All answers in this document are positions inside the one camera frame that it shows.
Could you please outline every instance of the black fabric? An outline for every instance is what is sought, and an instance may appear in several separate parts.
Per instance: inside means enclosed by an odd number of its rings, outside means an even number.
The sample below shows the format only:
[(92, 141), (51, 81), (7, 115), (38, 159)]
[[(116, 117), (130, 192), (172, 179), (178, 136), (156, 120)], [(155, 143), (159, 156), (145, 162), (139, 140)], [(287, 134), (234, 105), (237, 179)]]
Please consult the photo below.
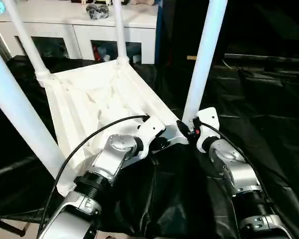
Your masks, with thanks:
[(237, 238), (222, 180), (195, 151), (177, 144), (122, 170), (100, 229), (149, 239)]
[[(94, 64), (52, 58), (45, 63), (52, 72)], [(44, 89), (29, 61), (14, 58), (8, 66), (54, 135)], [(135, 68), (181, 118), (191, 72)], [(299, 238), (299, 76), (214, 70), (201, 108), (210, 106), (217, 109), (220, 130), (253, 162), (277, 212)], [(0, 169), (29, 156), (32, 151), (0, 111)], [(38, 222), (52, 183), (38, 159), (1, 174), (0, 218)], [(56, 193), (50, 214), (60, 200)], [(104, 231), (147, 238), (237, 238), (224, 185), (209, 160), (190, 145), (174, 145), (124, 169), (108, 202), (99, 224)]]
[(216, 107), (220, 130), (253, 162), (276, 210), (299, 238), (299, 76), (217, 71), (206, 93), (201, 107)]

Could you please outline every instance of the shelf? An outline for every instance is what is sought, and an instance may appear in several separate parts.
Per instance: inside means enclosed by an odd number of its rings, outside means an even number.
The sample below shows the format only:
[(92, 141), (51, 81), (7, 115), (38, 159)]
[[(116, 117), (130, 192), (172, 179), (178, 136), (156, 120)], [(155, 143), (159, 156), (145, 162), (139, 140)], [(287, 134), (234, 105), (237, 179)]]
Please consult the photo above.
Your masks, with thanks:
[[(91, 20), (85, 11), (86, 6), (69, 0), (22, 0), (17, 8), (24, 22), (115, 26), (113, 6), (110, 6), (110, 16), (101, 20)], [(156, 29), (157, 11), (158, 5), (123, 5), (124, 26)], [(11, 20), (5, 12), (0, 15), (0, 22), (7, 21)]]

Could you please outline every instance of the white tube connector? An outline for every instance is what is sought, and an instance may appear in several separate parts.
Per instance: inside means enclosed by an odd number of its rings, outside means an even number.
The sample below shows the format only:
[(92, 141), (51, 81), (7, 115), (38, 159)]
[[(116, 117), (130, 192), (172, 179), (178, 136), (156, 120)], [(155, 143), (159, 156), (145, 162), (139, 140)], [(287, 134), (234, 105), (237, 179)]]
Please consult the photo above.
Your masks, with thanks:
[(226, 6), (227, 0), (209, 0), (204, 29), (182, 118), (182, 121), (189, 128), (193, 127), (191, 120), (196, 117), (199, 111)]
[[(0, 108), (55, 178), (65, 157), (1, 57)], [(58, 184), (61, 194), (74, 187), (75, 176), (70, 166), (65, 168)]]
[(34, 72), (37, 80), (40, 85), (43, 87), (42, 81), (51, 79), (52, 75), (50, 71), (45, 67), (38, 50), (35, 47), (35, 44), (27, 33), (23, 21), (20, 18), (20, 15), (17, 12), (15, 0), (3, 0), (5, 8), (10, 15), (11, 21), (14, 24), (19, 39), (31, 61), (31, 64), (34, 67)]
[(121, 10), (121, 0), (113, 0), (114, 5), (114, 16), (115, 16), (115, 31), (116, 31), (116, 38), (117, 38), (117, 45), (118, 45), (118, 63), (126, 64), (129, 61), (126, 52), (126, 43), (124, 37), (124, 25), (123, 25), (123, 18), (122, 18), (122, 10)]

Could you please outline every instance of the cabinet door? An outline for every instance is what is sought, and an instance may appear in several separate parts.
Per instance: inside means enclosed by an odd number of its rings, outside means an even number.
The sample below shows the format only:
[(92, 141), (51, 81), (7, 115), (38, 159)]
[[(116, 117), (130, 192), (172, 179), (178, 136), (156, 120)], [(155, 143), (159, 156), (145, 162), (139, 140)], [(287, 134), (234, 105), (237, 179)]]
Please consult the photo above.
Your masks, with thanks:
[[(63, 53), (70, 59), (82, 58), (72, 25), (28, 22), (24, 25), (41, 55), (59, 57)], [(25, 54), (11, 22), (0, 22), (0, 34), (12, 57)]]
[[(111, 44), (116, 46), (115, 27), (74, 25), (74, 31), (83, 59), (97, 60), (96, 48)], [(141, 57), (142, 64), (154, 64), (155, 29), (125, 27), (124, 33), (128, 56), (134, 56), (134, 61)]]

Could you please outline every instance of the floor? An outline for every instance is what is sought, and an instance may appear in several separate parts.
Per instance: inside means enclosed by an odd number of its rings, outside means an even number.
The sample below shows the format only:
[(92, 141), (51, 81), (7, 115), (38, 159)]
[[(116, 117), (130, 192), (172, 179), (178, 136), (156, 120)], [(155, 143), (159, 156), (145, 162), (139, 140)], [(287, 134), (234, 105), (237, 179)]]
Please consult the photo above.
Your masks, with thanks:
[[(12, 220), (3, 220), (3, 221), (19, 229), (23, 229), (26, 225), (26, 223), (19, 222), (19, 221), (12, 221)], [(39, 224), (29, 224), (26, 234), (24, 237), (22, 237), (22, 239), (36, 239), (38, 228), (39, 228)], [(141, 238), (132, 238), (129, 237), (128, 235), (121, 234), (121, 233), (105, 233), (101, 231), (98, 232), (96, 237), (96, 239), (106, 239), (106, 238), (107, 239), (141, 239)], [(21, 239), (21, 238), (16, 234), (12, 234), (10, 232), (0, 229), (0, 239)]]

